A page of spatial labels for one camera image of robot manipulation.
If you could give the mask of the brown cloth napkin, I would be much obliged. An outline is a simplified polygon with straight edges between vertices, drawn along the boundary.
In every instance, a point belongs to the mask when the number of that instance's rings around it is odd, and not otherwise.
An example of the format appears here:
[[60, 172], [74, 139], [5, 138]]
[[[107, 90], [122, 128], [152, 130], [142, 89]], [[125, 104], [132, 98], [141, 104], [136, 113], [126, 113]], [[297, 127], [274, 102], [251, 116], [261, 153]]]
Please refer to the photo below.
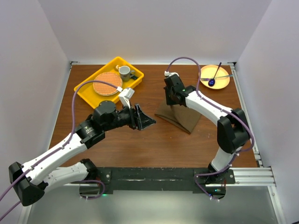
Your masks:
[[167, 105], [163, 101], [155, 111], [155, 115], [184, 132], [191, 134], [201, 118], [201, 114], [182, 105]]

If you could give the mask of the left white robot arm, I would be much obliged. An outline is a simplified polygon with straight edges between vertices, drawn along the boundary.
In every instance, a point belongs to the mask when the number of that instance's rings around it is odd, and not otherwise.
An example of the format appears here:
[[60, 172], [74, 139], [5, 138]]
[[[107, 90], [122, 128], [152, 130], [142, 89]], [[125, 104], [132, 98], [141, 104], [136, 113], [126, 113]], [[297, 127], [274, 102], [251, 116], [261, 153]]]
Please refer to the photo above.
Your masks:
[[155, 123], [138, 104], [125, 105], [118, 111], [115, 103], [103, 101], [59, 144], [29, 162], [9, 166], [9, 179], [21, 204], [32, 205], [46, 192], [66, 183], [94, 182], [98, 171], [90, 159], [66, 168], [60, 165], [102, 141], [106, 131], [123, 126], [141, 131]]

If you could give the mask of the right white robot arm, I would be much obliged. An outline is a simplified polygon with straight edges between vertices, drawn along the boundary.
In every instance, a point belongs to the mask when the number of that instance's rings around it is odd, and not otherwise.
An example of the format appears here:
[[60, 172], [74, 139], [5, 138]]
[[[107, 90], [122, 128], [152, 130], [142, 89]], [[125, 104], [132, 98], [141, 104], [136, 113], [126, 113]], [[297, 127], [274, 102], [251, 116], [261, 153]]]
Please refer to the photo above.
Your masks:
[[222, 106], [205, 97], [193, 86], [185, 87], [175, 72], [166, 72], [164, 76], [167, 105], [192, 109], [216, 125], [219, 149], [208, 166], [208, 172], [195, 174], [194, 179], [208, 177], [211, 182], [219, 183], [224, 179], [225, 172], [231, 167], [246, 142], [250, 140], [254, 145], [244, 111], [240, 108], [233, 110]]

